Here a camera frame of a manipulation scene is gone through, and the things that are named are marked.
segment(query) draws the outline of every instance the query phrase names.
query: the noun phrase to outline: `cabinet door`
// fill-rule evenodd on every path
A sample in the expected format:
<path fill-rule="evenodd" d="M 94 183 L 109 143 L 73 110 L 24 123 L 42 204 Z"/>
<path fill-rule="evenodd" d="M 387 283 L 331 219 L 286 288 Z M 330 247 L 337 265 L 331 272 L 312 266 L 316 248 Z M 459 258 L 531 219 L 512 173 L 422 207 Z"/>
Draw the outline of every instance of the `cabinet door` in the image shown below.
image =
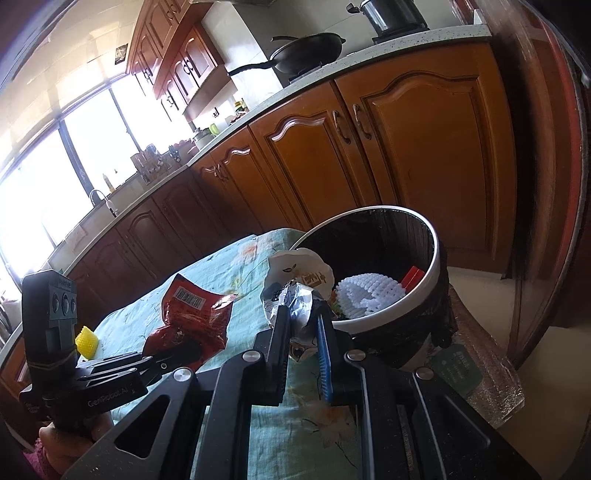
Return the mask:
<path fill-rule="evenodd" d="M 177 18 L 168 2 L 165 0 L 154 2 L 145 24 L 150 29 L 156 48 L 161 55 L 164 55 L 178 26 Z"/>
<path fill-rule="evenodd" d="M 197 181 L 186 171 L 156 191 L 154 201 L 189 249 L 193 261 L 209 255 L 230 241 L 230 235 Z"/>
<path fill-rule="evenodd" d="M 210 155 L 217 164 L 219 180 L 233 193 L 237 215 L 248 219 L 253 231 L 302 228 L 284 193 L 272 188 L 277 181 L 247 127 L 219 144 Z"/>
<path fill-rule="evenodd" d="M 336 81 L 384 203 L 422 213 L 455 267 L 504 272 L 515 222 L 507 100 L 488 44 L 431 48 Z"/>
<path fill-rule="evenodd" d="M 367 159 L 331 82 L 251 124 L 304 229 L 378 203 Z"/>
<path fill-rule="evenodd" d="M 157 284 L 193 259 L 152 199 L 134 209 L 116 228 Z"/>
<path fill-rule="evenodd" d="M 191 70 L 191 74 L 197 80 L 199 86 L 217 66 L 210 48 L 206 45 L 204 35 L 206 33 L 202 29 L 192 28 L 184 41 L 181 51 L 187 60 L 187 67 Z"/>
<path fill-rule="evenodd" d="M 94 330 L 107 314 L 115 311 L 115 306 L 108 296 L 101 295 L 100 282 L 84 260 L 76 264 L 68 278 L 76 282 L 78 324 Z"/>
<path fill-rule="evenodd" d="M 154 84 L 153 78 L 148 73 L 147 69 L 142 69 L 138 73 L 134 74 L 135 78 L 137 79 L 140 88 L 142 89 L 144 95 L 154 95 Z"/>
<path fill-rule="evenodd" d="M 39 427 L 43 424 L 35 419 L 29 411 L 18 401 L 18 394 L 29 385 L 24 379 L 25 372 L 25 342 L 20 338 L 0 371 L 0 412 L 7 425 L 23 439 L 34 445 L 38 437 Z"/>
<path fill-rule="evenodd" d="M 181 94 L 185 101 L 188 102 L 199 89 L 197 77 L 194 74 L 195 70 L 191 69 L 191 63 L 183 55 L 179 54 L 174 59 L 172 73 Z"/>
<path fill-rule="evenodd" d="M 165 83 L 165 88 L 168 91 L 168 94 L 170 95 L 170 98 L 172 99 L 176 109 L 182 113 L 187 106 L 187 102 L 181 93 L 174 74 L 170 74 L 170 78 Z"/>
<path fill-rule="evenodd" d="M 231 240 L 262 233 L 260 224 L 248 207 L 243 205 L 243 200 L 236 194 L 235 188 L 232 188 L 229 182 L 222 181 L 217 164 L 218 162 L 207 154 L 191 166 L 191 172 L 230 232 Z"/>
<path fill-rule="evenodd" d="M 158 73 L 158 67 L 160 66 L 162 56 L 154 46 L 154 42 L 150 37 L 147 27 L 148 26 L 146 25 L 143 28 L 142 33 L 139 36 L 137 57 L 144 66 L 143 69 L 146 71 L 146 74 L 151 78 L 152 84 L 154 84 L 154 79 Z"/>
<path fill-rule="evenodd" d="M 89 267 L 89 282 L 111 312 L 129 305 L 156 286 L 154 278 L 116 229 L 107 232 L 83 260 Z"/>

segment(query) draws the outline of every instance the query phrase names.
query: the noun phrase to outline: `human hand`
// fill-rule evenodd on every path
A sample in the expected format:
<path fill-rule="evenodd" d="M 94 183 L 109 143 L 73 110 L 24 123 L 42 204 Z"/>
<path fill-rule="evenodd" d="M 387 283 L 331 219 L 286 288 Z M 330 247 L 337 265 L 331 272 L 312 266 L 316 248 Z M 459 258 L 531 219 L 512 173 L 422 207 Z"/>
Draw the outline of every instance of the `human hand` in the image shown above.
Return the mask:
<path fill-rule="evenodd" d="M 112 427 L 113 419 L 110 412 L 99 415 L 90 427 L 92 440 L 96 442 Z M 93 445 L 89 439 L 58 430 L 53 423 L 39 429 L 39 439 L 45 450 L 47 461 L 60 475 L 63 475 Z"/>

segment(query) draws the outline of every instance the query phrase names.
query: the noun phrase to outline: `kitchen countertop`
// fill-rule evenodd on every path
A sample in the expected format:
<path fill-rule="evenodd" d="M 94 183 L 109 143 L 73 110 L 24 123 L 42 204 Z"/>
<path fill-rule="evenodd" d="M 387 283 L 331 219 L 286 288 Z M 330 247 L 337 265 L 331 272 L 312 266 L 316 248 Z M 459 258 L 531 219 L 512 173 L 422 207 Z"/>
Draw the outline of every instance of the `kitchen countertop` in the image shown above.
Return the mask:
<path fill-rule="evenodd" d="M 285 87 L 283 90 L 277 92 L 272 97 L 260 103 L 256 108 L 253 108 L 240 120 L 226 128 L 215 139 L 209 142 L 202 148 L 197 155 L 195 155 L 189 162 L 172 172 L 167 177 L 154 183 L 148 190 L 146 190 L 137 200 L 132 202 L 125 210 L 120 212 L 117 218 L 107 225 L 96 238 L 88 244 L 88 246 L 72 261 L 64 275 L 68 275 L 76 264 L 84 257 L 93 246 L 104 236 L 107 231 L 113 228 L 125 215 L 136 208 L 145 199 L 150 197 L 156 190 L 158 190 L 166 182 L 174 178 L 176 175 L 187 170 L 191 165 L 197 163 L 204 155 L 215 148 L 218 144 L 229 138 L 233 133 L 248 125 L 254 119 L 272 109 L 280 103 L 297 96 L 302 91 L 311 88 L 322 82 L 326 82 L 335 77 L 341 76 L 350 70 L 355 70 L 363 65 L 373 63 L 383 58 L 394 56 L 400 53 L 406 53 L 408 50 L 415 48 L 424 48 L 432 44 L 442 43 L 456 43 L 462 41 L 488 41 L 492 37 L 491 31 L 485 24 L 478 25 L 460 25 L 458 27 L 438 28 L 436 30 L 428 30 L 425 32 L 406 35 L 405 37 L 396 38 L 387 42 L 373 45 L 358 52 L 347 55 L 346 57 L 337 60 L 333 63 L 325 65 L 324 67 L 315 70 L 301 79 Z"/>

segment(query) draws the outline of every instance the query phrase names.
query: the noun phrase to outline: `wall tile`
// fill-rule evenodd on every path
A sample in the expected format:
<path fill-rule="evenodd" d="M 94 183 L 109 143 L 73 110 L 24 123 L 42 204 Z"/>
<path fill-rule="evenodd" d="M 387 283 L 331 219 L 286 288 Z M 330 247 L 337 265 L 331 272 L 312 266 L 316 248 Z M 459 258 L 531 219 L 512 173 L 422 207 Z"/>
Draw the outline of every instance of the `wall tile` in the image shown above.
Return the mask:
<path fill-rule="evenodd" d="M 339 34 L 347 41 L 343 43 L 341 57 L 370 47 L 374 44 L 372 38 L 376 36 L 375 30 L 364 15 L 352 15 L 326 31 Z"/>
<path fill-rule="evenodd" d="M 203 27 L 215 43 L 228 70 L 250 63 L 261 48 L 234 6 L 218 2 L 203 19 Z"/>
<path fill-rule="evenodd" d="M 360 2 L 361 0 L 353 1 L 355 5 Z M 350 27 L 352 33 L 362 34 L 358 44 L 366 44 L 367 34 L 363 33 L 366 28 L 361 23 L 357 24 L 357 20 L 350 19 L 359 17 L 366 22 L 367 19 L 362 14 L 350 15 L 346 9 L 349 3 L 350 0 L 277 0 L 270 8 L 281 19 L 286 29 L 297 31 L 298 36 L 335 31 L 332 27 L 338 28 L 340 30 L 338 33 L 346 36 L 346 30 Z M 460 24 L 453 15 L 449 0 L 416 0 L 415 3 L 430 28 Z"/>
<path fill-rule="evenodd" d="M 266 60 L 267 58 L 265 57 L 265 54 L 260 52 L 251 60 L 251 63 L 259 63 Z M 247 70 L 238 75 L 234 75 L 232 80 L 238 89 L 237 95 L 243 97 L 246 104 L 251 109 L 275 95 L 283 88 L 283 85 L 279 82 L 273 69 Z"/>

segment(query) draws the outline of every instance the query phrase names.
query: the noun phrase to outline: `yellow sponge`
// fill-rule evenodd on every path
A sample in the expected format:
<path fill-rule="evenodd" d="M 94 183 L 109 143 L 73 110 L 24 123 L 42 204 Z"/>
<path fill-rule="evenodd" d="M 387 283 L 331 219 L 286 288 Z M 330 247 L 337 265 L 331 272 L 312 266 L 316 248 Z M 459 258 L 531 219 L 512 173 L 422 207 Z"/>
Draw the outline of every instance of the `yellow sponge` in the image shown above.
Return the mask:
<path fill-rule="evenodd" d="M 84 358 L 92 360 L 99 346 L 99 338 L 88 327 L 82 327 L 82 331 L 76 337 L 76 348 Z"/>

